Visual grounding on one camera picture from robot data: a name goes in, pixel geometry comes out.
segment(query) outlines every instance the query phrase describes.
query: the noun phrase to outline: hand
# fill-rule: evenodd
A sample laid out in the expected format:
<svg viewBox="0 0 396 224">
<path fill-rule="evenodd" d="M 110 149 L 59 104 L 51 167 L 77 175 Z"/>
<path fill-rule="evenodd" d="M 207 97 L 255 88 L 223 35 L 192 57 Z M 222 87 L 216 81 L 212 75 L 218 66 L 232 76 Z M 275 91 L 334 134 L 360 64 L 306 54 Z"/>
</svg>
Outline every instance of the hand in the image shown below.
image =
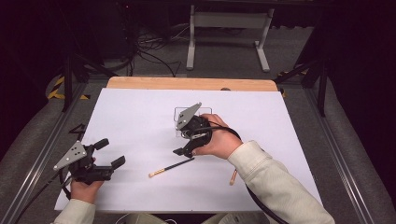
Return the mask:
<svg viewBox="0 0 396 224">
<path fill-rule="evenodd" d="M 86 203 L 95 204 L 96 193 L 105 181 L 94 181 L 90 185 L 73 180 L 71 183 L 71 198 Z"/>
<path fill-rule="evenodd" d="M 208 119 L 211 127 L 219 125 L 228 127 L 228 125 L 216 114 L 203 114 L 201 117 Z M 233 133 L 226 130 L 215 129 L 213 130 L 210 142 L 206 146 L 198 147 L 193 150 L 192 155 L 214 155 L 227 160 L 227 158 L 242 144 L 242 141 Z"/>
</svg>

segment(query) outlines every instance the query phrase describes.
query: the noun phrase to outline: metal bracket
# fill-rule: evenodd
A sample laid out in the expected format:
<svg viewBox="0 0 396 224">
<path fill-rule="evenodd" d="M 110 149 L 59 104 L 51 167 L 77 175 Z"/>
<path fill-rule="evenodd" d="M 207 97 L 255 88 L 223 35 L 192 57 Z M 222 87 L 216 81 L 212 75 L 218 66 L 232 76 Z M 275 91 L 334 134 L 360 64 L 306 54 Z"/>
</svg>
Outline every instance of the metal bracket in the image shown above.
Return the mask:
<svg viewBox="0 0 396 224">
<path fill-rule="evenodd" d="M 181 111 L 180 114 L 178 115 L 176 130 L 180 131 L 184 126 L 186 126 L 189 123 L 189 121 L 192 119 L 192 117 L 194 117 L 195 113 L 198 111 L 201 105 L 202 103 L 200 102 L 196 105 L 193 105 Z"/>
<path fill-rule="evenodd" d="M 87 156 L 87 152 L 85 151 L 84 146 L 81 144 L 81 142 L 77 141 L 67 152 L 64 154 L 64 156 L 61 158 L 58 163 L 53 167 L 54 171 L 58 171 L 65 166 L 80 160 L 81 158 L 84 158 Z"/>
</svg>

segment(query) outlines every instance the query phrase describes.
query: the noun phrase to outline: white sleeve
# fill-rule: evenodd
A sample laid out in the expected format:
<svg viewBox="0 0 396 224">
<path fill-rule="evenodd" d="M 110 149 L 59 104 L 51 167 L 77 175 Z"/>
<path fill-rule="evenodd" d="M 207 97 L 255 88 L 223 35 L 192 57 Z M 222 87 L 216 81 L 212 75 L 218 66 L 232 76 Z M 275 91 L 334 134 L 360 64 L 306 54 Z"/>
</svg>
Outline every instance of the white sleeve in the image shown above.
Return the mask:
<svg viewBox="0 0 396 224">
<path fill-rule="evenodd" d="M 286 167 L 256 142 L 246 142 L 237 148 L 228 161 L 260 201 L 285 221 L 334 223 L 332 216 Z"/>
<path fill-rule="evenodd" d="M 53 224 L 92 224 L 95 205 L 72 199 Z"/>
</svg>

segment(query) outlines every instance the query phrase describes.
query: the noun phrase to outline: cable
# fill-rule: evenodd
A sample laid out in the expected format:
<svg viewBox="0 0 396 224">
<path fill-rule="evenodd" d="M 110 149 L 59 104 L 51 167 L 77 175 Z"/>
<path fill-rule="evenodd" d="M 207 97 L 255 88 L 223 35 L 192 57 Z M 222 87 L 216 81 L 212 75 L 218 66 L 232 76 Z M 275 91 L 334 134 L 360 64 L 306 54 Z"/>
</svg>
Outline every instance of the cable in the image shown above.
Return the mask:
<svg viewBox="0 0 396 224">
<path fill-rule="evenodd" d="M 171 40 L 172 39 L 176 39 L 176 38 L 178 38 L 181 34 L 183 34 L 183 32 L 185 32 L 187 29 L 189 29 L 190 28 L 190 26 L 188 25 L 186 28 L 184 28 L 182 31 L 180 31 L 177 35 L 175 35 L 175 36 L 173 36 L 172 38 L 171 38 Z"/>
<path fill-rule="evenodd" d="M 177 74 L 177 72 L 178 72 L 178 69 L 180 68 L 180 66 L 181 66 L 181 62 L 178 62 L 178 66 L 177 66 L 177 69 L 176 69 L 176 72 L 175 72 L 175 74 Z"/>
<path fill-rule="evenodd" d="M 71 199 L 72 194 L 71 192 L 67 189 L 67 183 L 71 179 L 72 176 L 69 176 L 66 180 L 64 180 L 64 173 L 63 173 L 63 168 L 59 171 L 59 182 L 61 183 L 62 190 L 64 191 L 64 194 L 66 195 L 66 198 L 68 200 Z"/>
<path fill-rule="evenodd" d="M 131 66 L 131 71 L 129 72 L 129 74 L 127 73 L 126 75 L 131 77 L 134 75 L 134 59 L 129 63 L 129 65 Z"/>
<path fill-rule="evenodd" d="M 177 224 L 177 222 L 176 222 L 176 221 L 174 221 L 173 219 L 166 219 L 166 220 L 165 220 L 165 222 L 169 222 L 169 221 L 171 221 L 171 222 L 173 222 L 173 223 Z"/>
<path fill-rule="evenodd" d="M 133 56 L 132 57 L 128 57 L 128 60 L 126 62 L 123 62 L 121 64 L 115 65 L 113 67 L 107 67 L 106 69 L 111 71 L 111 72 L 121 70 L 122 68 L 128 66 L 128 64 L 131 62 L 132 59 L 133 59 Z M 88 67 L 84 67 L 84 68 L 85 68 L 85 70 L 87 70 L 91 74 L 101 74 L 101 72 L 97 71 L 96 69 L 92 69 L 92 68 L 88 68 Z"/>
<path fill-rule="evenodd" d="M 119 221 L 121 221 L 123 218 L 125 218 L 125 217 L 127 217 L 127 216 L 129 216 L 129 215 L 130 215 L 130 213 L 123 215 L 123 216 L 120 217 L 119 220 L 117 220 L 116 223 L 114 223 L 114 224 L 119 224 Z"/>
<path fill-rule="evenodd" d="M 154 62 L 154 61 L 152 61 L 152 60 L 150 60 L 150 59 L 147 59 L 147 58 L 145 58 L 145 57 L 143 57 L 142 55 L 139 55 L 142 59 L 144 59 L 144 60 L 146 60 L 146 61 L 148 61 L 148 62 L 151 62 L 151 63 L 158 63 L 158 62 Z M 171 63 L 167 63 L 167 64 L 173 64 L 173 63 L 181 63 L 181 61 L 178 61 L 178 62 L 171 62 Z"/>
<path fill-rule="evenodd" d="M 196 132 L 201 132 L 201 131 L 207 131 L 207 130 L 226 130 L 230 133 L 233 133 L 236 137 L 238 137 L 239 139 L 241 139 L 241 137 L 239 136 L 239 134 L 232 128 L 229 127 L 224 127 L 221 126 L 220 124 L 217 124 L 216 122 L 213 121 L 209 121 L 209 123 L 213 123 L 219 126 L 215 126 L 215 127 L 204 127 L 204 128 L 198 128 L 195 130 L 192 130 L 191 135 L 190 136 L 194 136 L 194 133 Z M 271 209 L 269 209 L 267 206 L 265 206 L 260 200 L 259 198 L 257 198 L 257 196 L 249 189 L 248 185 L 246 185 L 247 187 L 247 191 L 250 194 L 250 197 L 253 199 L 253 201 L 260 207 L 260 209 L 267 214 L 269 217 L 271 217 L 273 220 L 275 220 L 277 223 L 280 224 L 288 224 L 288 222 L 286 222 L 285 220 L 283 220 L 281 217 L 277 216 L 273 211 L 271 211 Z"/>
<path fill-rule="evenodd" d="M 23 207 L 22 211 L 21 211 L 20 214 L 18 215 L 18 217 L 17 217 L 17 219 L 15 220 L 14 224 L 17 224 L 17 223 L 20 221 L 22 215 L 26 212 L 26 210 L 28 209 L 28 207 L 35 201 L 35 199 L 38 197 L 38 195 L 40 195 L 41 192 L 43 192 L 44 189 L 46 189 L 47 186 L 48 186 L 50 183 L 52 183 L 52 181 L 59 175 L 59 173 L 60 173 L 60 172 L 56 173 L 56 175 L 53 176 L 53 177 L 52 177 L 52 178 L 51 178 L 51 179 L 50 179 L 50 180 L 38 191 L 38 193 L 30 200 L 30 202 L 29 202 L 28 204 L 26 204 L 26 205 Z"/>
<path fill-rule="evenodd" d="M 171 71 L 172 76 L 173 76 L 173 77 L 176 77 L 174 71 L 172 70 L 171 67 L 169 67 L 169 65 L 168 65 L 166 62 L 164 62 L 163 60 L 161 60 L 161 59 L 157 58 L 156 56 L 154 56 L 154 55 L 152 55 L 152 54 L 149 54 L 149 53 L 147 53 L 147 52 L 142 51 L 142 52 L 140 52 L 140 53 L 147 54 L 148 56 L 151 56 L 151 57 L 157 59 L 158 61 L 162 62 L 162 63 L 163 63 L 166 67 L 168 67 L 168 69 Z"/>
</svg>

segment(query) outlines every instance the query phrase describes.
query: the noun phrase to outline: stick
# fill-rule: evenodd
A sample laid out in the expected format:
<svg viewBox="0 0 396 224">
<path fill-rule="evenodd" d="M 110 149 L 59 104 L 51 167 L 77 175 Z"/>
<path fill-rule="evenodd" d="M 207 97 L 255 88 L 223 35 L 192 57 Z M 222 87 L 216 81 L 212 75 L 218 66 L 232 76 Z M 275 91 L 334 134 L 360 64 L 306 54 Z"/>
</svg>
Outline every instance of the stick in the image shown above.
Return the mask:
<svg viewBox="0 0 396 224">
<path fill-rule="evenodd" d="M 230 185 L 232 186 L 233 185 L 233 183 L 235 182 L 235 178 L 236 178 L 236 169 L 233 171 L 233 177 L 231 177 L 231 180 L 230 180 Z"/>
<path fill-rule="evenodd" d="M 163 168 L 163 169 L 161 169 L 161 170 L 159 170 L 159 171 L 156 171 L 156 172 L 154 172 L 154 173 L 150 173 L 150 174 L 148 175 L 148 177 L 152 178 L 153 176 L 155 176 L 155 175 L 157 175 L 157 174 L 160 174 L 160 173 L 162 173 L 162 172 L 165 172 L 165 171 L 167 171 L 167 170 L 170 170 L 170 169 L 172 169 L 172 168 L 175 168 L 175 167 L 177 167 L 177 166 L 179 166 L 179 165 L 181 165 L 181 164 L 183 164 L 183 163 L 186 163 L 186 162 L 189 162 L 189 161 L 193 161 L 194 159 L 195 159 L 195 158 L 191 158 L 191 159 L 186 160 L 186 161 L 181 161 L 181 162 L 179 162 L 179 163 L 176 163 L 176 164 L 174 164 L 174 165 L 168 166 L 168 167 Z"/>
</svg>

